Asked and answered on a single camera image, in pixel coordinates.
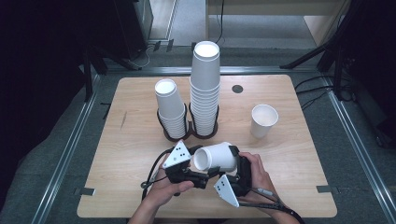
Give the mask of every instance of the held paper cup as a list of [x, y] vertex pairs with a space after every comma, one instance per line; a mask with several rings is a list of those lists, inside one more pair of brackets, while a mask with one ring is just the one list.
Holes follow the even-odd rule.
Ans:
[[165, 119], [176, 119], [184, 112], [184, 104], [172, 79], [162, 79], [155, 84], [158, 109]]
[[201, 147], [194, 153], [194, 165], [198, 170], [207, 171], [220, 167], [221, 172], [232, 172], [236, 168], [236, 157], [233, 156], [228, 142], [209, 147]]
[[278, 114], [270, 105], [256, 105], [251, 111], [250, 132], [256, 138], [263, 138], [277, 123]]

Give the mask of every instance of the black cable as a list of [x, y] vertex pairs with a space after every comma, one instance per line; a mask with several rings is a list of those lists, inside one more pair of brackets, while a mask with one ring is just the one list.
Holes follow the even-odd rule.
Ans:
[[148, 190], [149, 190], [149, 186], [154, 183], [154, 182], [150, 182], [152, 173], [154, 172], [155, 167], [157, 166], [158, 161], [166, 154], [166, 153], [170, 153], [172, 152], [174, 148], [171, 147], [169, 149], [166, 149], [163, 153], [161, 153], [161, 155], [157, 158], [157, 160], [155, 160], [154, 164], [151, 167], [151, 170], [149, 171], [148, 174], [148, 180], [146, 182], [143, 182], [140, 186], [143, 189], [143, 193], [142, 193], [142, 201], [146, 198], [146, 195], [148, 194]]
[[260, 193], [257, 192], [256, 190], [251, 190], [251, 189], [250, 189], [250, 191], [252, 191], [253, 193], [257, 193], [258, 195], [260, 195], [260, 196], [262, 196], [262, 197], [264, 197], [264, 198], [266, 198], [266, 199], [268, 199], [268, 200], [270, 200], [270, 201], [272, 201], [272, 202], [275, 202], [274, 199], [272, 199], [272, 198], [270, 198], [270, 197], [267, 197], [267, 196], [265, 196], [265, 195], [263, 195], [263, 194], [260, 194]]
[[306, 92], [310, 92], [310, 91], [317, 91], [317, 90], [327, 89], [327, 88], [332, 88], [332, 87], [333, 86], [321, 86], [321, 87], [316, 87], [316, 88], [305, 90], [305, 91], [297, 91], [296, 94], [306, 93]]
[[300, 215], [298, 215], [295, 211], [279, 203], [240, 203], [239, 205], [244, 207], [257, 207], [257, 208], [266, 208], [266, 209], [274, 209], [274, 210], [282, 211], [297, 219], [299, 223], [301, 224], [305, 223], [303, 219], [300, 217]]
[[311, 77], [311, 78], [309, 78], [309, 79], [307, 79], [307, 80], [304, 80], [304, 81], [300, 82], [299, 84], [297, 84], [297, 85], [294, 87], [294, 89], [297, 90], [297, 88], [298, 88], [299, 86], [301, 86], [303, 83], [305, 83], [305, 82], [307, 82], [307, 81], [311, 81], [311, 80], [317, 79], [317, 78], [321, 78], [321, 77], [334, 77], [334, 76], [318, 76], [318, 77]]
[[159, 181], [162, 181], [162, 180], [165, 179], [166, 177], [168, 177], [168, 176], [166, 175], [166, 176], [164, 176], [164, 177], [161, 178], [161, 179], [154, 180], [154, 181], [151, 181], [151, 182], [149, 182], [149, 183], [150, 183], [150, 185], [151, 185], [151, 184], [154, 184], [154, 183], [157, 183], [157, 182], [159, 182]]
[[306, 102], [305, 104], [303, 104], [303, 105], [301, 106], [301, 109], [302, 109], [302, 110], [307, 109], [307, 108], [308, 108], [309, 106], [311, 106], [317, 99], [321, 98], [322, 96], [324, 96], [324, 94], [329, 93], [330, 91], [331, 91], [331, 90], [327, 90], [327, 91], [323, 92], [323, 93], [322, 93], [320, 96], [318, 96], [317, 98], [314, 98], [314, 99], [312, 99], [312, 100]]
[[216, 44], [219, 42], [219, 40], [221, 40], [221, 37], [222, 37], [222, 30], [223, 30], [223, 28], [222, 28], [222, 16], [223, 16], [223, 14], [224, 14], [224, 0], [222, 0], [222, 3], [221, 3], [220, 36], [219, 36], [219, 39], [216, 41]]

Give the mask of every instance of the black metal cup holder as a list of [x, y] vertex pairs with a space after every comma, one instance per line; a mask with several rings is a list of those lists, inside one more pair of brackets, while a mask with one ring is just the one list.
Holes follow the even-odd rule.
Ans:
[[[186, 104], [184, 104], [184, 108], [185, 108], [184, 120], [187, 120], [187, 106], [186, 106]], [[196, 132], [196, 130], [194, 130], [195, 119], [194, 119], [194, 115], [191, 112], [191, 104], [189, 104], [189, 111], [191, 114], [192, 121], [187, 120], [187, 122], [186, 121], [184, 122], [184, 130], [185, 130], [186, 134], [180, 138], [172, 138], [169, 135], [168, 131], [166, 131], [165, 126], [163, 125], [163, 122], [161, 121], [161, 118], [160, 118], [160, 111], [159, 111], [159, 109], [157, 109], [157, 119], [160, 122], [161, 126], [163, 127], [163, 134], [165, 135], [166, 139], [168, 139], [171, 142], [177, 142], [178, 140], [181, 140], [181, 139], [186, 140], [187, 138], [190, 137], [190, 135], [193, 135], [199, 139], [209, 139], [209, 138], [215, 136], [215, 134], [218, 132], [218, 127], [219, 127], [219, 125], [218, 125], [219, 106], [218, 106], [218, 111], [216, 112], [216, 119], [215, 119], [215, 125], [213, 127], [213, 132], [211, 134], [205, 135], [205, 136], [198, 134], [198, 132]]]

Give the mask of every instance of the human hand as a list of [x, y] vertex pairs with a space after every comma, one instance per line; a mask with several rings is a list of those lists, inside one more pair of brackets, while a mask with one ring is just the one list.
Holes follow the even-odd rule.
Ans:
[[[254, 189], [267, 189], [276, 193], [274, 184], [268, 172], [265, 171], [262, 165], [262, 158], [259, 154], [252, 155], [249, 152], [239, 152], [241, 157], [246, 157], [250, 161], [251, 169], [251, 187]], [[241, 201], [247, 203], [271, 203], [272, 201], [260, 196], [259, 194], [250, 191], [246, 196], [239, 197]]]
[[151, 186], [148, 195], [134, 212], [134, 215], [128, 222], [129, 224], [152, 223], [161, 205], [168, 203], [174, 194], [185, 192], [194, 187], [191, 181], [172, 184], [166, 177], [165, 170], [162, 168], [163, 162], [159, 166], [160, 168], [155, 177], [155, 182]]
[[[264, 166], [262, 165], [262, 158], [260, 157], [260, 155], [252, 155], [248, 152], [239, 152], [239, 155], [241, 157], [246, 157], [250, 161], [251, 187], [253, 187], [254, 189], [267, 189], [277, 195], [271, 177], [268, 172], [265, 171]], [[238, 197], [238, 199], [247, 203], [273, 203], [273, 201], [262, 197], [261, 195], [253, 191], [250, 191], [244, 197]], [[273, 217], [277, 221], [277, 223], [299, 223], [294, 217], [278, 210], [264, 208], [259, 208], [259, 210]]]
[[166, 177], [165, 170], [162, 168], [163, 163], [166, 161], [168, 156], [169, 154], [166, 155], [163, 162], [160, 164], [155, 182], [145, 198], [145, 200], [153, 201], [158, 207], [168, 203], [174, 194], [184, 192], [194, 187], [194, 184], [191, 181], [183, 181], [178, 184], [172, 184], [169, 181]]

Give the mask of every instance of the wooden table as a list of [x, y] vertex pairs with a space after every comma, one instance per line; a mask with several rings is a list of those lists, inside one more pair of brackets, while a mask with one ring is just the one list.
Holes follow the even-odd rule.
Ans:
[[[166, 140], [156, 117], [154, 85], [162, 78], [127, 77], [120, 81], [85, 186], [95, 189], [95, 194], [81, 196], [80, 217], [130, 217], [140, 204], [140, 184], [160, 153], [175, 144]], [[188, 104], [189, 77], [170, 78]], [[243, 91], [234, 93], [234, 85], [241, 85]], [[271, 105], [279, 114], [276, 126], [261, 140], [249, 133], [250, 111], [257, 104]], [[217, 134], [206, 140], [190, 136], [185, 141], [187, 147], [227, 141], [241, 151], [258, 153], [279, 196], [300, 216], [336, 215], [330, 192], [317, 191], [317, 186], [328, 183], [288, 76], [221, 77], [219, 108]], [[266, 217], [257, 209], [235, 208], [224, 202], [213, 188], [216, 180], [212, 178], [206, 189], [174, 197], [160, 208], [157, 217]]]

